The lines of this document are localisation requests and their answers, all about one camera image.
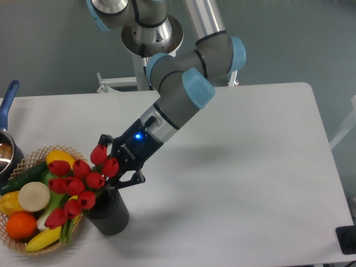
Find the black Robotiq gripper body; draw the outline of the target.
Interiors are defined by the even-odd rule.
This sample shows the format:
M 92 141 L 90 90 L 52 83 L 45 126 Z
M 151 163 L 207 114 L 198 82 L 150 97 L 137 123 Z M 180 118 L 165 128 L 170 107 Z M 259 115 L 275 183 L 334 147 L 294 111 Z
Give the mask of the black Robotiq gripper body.
M 161 147 L 163 142 L 148 132 L 148 127 L 157 121 L 137 119 L 121 136 L 113 139 L 111 156 L 119 164 L 117 178 L 128 171 L 141 169 L 144 163 Z

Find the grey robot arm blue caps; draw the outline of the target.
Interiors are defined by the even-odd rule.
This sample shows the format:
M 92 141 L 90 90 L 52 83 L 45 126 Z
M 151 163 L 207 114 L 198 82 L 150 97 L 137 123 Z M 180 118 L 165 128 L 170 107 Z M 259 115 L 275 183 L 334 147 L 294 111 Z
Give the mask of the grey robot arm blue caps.
M 244 44 L 226 33 L 215 1 L 183 1 L 196 48 L 172 56 L 183 32 L 167 13 L 166 1 L 87 1 L 99 29 L 121 27 L 125 47 L 147 59 L 146 82 L 159 93 L 156 100 L 120 137 L 102 135 L 99 144 L 111 148 L 118 172 L 108 187 L 120 189 L 145 182 L 142 167 L 214 97 L 210 80 L 230 75 L 246 62 Z

